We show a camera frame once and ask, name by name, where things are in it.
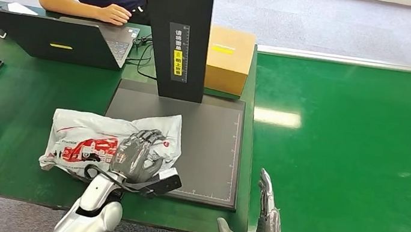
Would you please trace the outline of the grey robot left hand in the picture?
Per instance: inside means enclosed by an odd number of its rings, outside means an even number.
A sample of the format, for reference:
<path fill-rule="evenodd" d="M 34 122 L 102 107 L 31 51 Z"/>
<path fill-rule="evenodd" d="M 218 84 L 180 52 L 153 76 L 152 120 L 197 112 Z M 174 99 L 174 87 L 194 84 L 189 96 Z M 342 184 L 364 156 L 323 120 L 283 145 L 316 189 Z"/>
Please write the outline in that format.
<path fill-rule="evenodd" d="M 120 174 L 127 182 L 144 183 L 162 167 L 163 158 L 150 154 L 151 147 L 165 136 L 159 129 L 141 130 L 122 140 L 109 170 Z"/>

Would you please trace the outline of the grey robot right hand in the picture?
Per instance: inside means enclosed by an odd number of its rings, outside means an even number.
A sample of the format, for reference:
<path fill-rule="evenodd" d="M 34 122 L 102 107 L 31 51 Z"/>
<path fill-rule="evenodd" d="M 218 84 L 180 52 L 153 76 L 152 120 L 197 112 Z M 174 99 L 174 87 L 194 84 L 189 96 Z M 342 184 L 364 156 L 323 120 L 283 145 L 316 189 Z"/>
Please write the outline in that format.
<path fill-rule="evenodd" d="M 281 232 L 279 210 L 275 207 L 275 195 L 273 191 L 271 177 L 262 168 L 260 171 L 260 215 L 255 232 Z M 234 232 L 231 230 L 226 219 L 217 218 L 218 232 Z"/>

